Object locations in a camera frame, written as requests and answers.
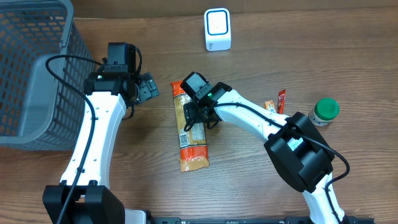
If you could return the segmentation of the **long orange noodle packet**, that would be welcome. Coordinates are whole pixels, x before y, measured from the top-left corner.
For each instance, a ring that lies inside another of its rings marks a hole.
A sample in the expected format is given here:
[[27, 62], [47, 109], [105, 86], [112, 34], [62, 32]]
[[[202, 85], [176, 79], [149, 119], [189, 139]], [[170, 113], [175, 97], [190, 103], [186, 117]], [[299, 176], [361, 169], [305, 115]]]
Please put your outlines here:
[[181, 89], [181, 80], [171, 82], [174, 108], [177, 121], [177, 133], [180, 148], [180, 170], [189, 172], [204, 167], [209, 167], [208, 146], [204, 125], [202, 123], [194, 124], [188, 131], [184, 131], [186, 125], [185, 113], [183, 107], [190, 103], [191, 98]]

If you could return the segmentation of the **small orange snack box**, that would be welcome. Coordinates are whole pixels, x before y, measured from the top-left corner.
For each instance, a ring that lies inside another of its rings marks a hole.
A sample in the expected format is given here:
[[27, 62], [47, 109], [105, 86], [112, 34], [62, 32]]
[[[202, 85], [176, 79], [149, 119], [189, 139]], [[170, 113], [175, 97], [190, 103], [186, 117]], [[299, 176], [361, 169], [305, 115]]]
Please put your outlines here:
[[277, 108], [275, 107], [275, 104], [272, 100], [266, 101], [264, 103], [264, 108], [273, 113], [277, 112]]

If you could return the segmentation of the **thin red sachet packet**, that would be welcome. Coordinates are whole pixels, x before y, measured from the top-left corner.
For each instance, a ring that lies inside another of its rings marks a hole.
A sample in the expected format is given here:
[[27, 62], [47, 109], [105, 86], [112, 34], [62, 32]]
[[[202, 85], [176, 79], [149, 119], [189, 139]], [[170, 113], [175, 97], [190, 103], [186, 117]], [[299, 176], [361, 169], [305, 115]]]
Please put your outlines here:
[[283, 89], [278, 94], [278, 102], [277, 102], [277, 111], [279, 114], [284, 113], [284, 106], [285, 106], [285, 94], [286, 90]]

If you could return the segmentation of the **green lidded can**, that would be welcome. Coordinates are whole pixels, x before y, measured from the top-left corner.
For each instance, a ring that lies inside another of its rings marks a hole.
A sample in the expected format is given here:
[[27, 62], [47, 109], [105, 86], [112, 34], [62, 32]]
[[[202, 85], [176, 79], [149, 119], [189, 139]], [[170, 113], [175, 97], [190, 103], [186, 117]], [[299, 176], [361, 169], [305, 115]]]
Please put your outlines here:
[[326, 126], [339, 114], [340, 106], [333, 98], [322, 98], [308, 114], [308, 118], [315, 126]]

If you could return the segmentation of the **teal wet wipes pack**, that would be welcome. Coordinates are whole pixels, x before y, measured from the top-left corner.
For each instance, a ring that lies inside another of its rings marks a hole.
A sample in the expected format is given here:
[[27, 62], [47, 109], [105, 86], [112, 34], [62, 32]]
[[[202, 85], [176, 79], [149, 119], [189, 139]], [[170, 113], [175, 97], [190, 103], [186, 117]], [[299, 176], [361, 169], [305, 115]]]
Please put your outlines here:
[[295, 151], [296, 148], [299, 147], [299, 145], [301, 145], [301, 143], [303, 143], [303, 139], [299, 138], [299, 139], [295, 139], [295, 138], [291, 138], [287, 144], [288, 146], [291, 148], [291, 150]]

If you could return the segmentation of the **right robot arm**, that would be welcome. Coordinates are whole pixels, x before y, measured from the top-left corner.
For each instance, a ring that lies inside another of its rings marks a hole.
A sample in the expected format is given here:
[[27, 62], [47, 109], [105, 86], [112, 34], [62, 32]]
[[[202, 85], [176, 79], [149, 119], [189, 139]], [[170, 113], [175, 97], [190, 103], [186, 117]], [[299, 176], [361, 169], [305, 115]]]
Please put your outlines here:
[[347, 223], [339, 206], [333, 183], [350, 170], [333, 177], [332, 161], [338, 157], [309, 118], [297, 112], [293, 116], [273, 113], [245, 99], [229, 85], [212, 85], [202, 74], [192, 72], [181, 83], [192, 99], [185, 110], [185, 131], [196, 123], [209, 129], [220, 121], [232, 123], [260, 139], [280, 177], [301, 192], [310, 210], [312, 223]]

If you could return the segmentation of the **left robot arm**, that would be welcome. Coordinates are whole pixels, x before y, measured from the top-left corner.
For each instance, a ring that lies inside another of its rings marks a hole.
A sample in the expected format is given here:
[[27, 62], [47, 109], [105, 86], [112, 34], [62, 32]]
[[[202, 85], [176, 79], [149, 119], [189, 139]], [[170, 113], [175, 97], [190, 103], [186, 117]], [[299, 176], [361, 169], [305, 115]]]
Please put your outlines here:
[[58, 185], [48, 185], [44, 207], [53, 223], [149, 223], [150, 213], [126, 209], [109, 189], [109, 170], [121, 121], [134, 108], [159, 95], [142, 54], [132, 44], [110, 42], [108, 55], [78, 90], [54, 76], [85, 101], [78, 139]]

